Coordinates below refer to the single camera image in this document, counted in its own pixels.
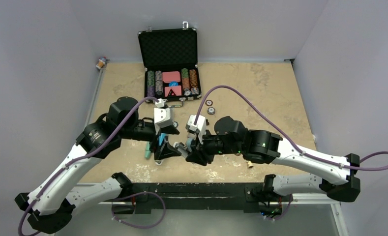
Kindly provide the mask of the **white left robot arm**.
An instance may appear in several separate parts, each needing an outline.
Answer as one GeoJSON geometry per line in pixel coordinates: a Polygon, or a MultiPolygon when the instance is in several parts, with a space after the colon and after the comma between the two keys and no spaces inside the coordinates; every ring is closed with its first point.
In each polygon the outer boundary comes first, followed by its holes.
{"type": "Polygon", "coordinates": [[[174,112],[162,99],[154,99],[153,117],[139,118],[142,104],[132,97],[120,97],[108,112],[88,124],[76,139],[69,154],[35,190],[20,193],[15,203],[23,211],[18,234],[28,222],[36,234],[54,234],[64,228],[73,216],[104,201],[126,201],[134,204],[138,194],[123,173],[79,192],[74,188],[82,177],[121,146],[123,139],[159,143],[163,131],[178,134],[174,112]]]}

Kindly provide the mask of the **light blue stapler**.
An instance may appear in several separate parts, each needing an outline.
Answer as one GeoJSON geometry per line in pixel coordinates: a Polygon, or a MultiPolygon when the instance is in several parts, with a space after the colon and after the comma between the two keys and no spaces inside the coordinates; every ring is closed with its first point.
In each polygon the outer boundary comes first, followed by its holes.
{"type": "Polygon", "coordinates": [[[187,158],[188,155],[192,153],[192,148],[191,148],[191,142],[193,140],[191,138],[188,138],[185,143],[182,142],[175,142],[174,143],[174,148],[181,153],[181,156],[183,158],[187,158]]]}

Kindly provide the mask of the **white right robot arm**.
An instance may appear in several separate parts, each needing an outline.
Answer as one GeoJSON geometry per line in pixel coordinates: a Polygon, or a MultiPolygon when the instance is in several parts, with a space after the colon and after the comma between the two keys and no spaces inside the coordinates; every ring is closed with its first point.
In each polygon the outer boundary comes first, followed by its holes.
{"type": "Polygon", "coordinates": [[[229,116],[207,130],[204,116],[191,115],[186,124],[188,155],[186,161],[202,166],[215,155],[240,154],[254,164],[273,164],[303,171],[302,175],[267,175],[261,193],[267,200],[293,193],[321,193],[339,202],[354,202],[360,194],[360,179],[355,167],[360,157],[324,154],[301,146],[293,146],[278,134],[266,130],[249,130],[241,121],[229,116]]]}

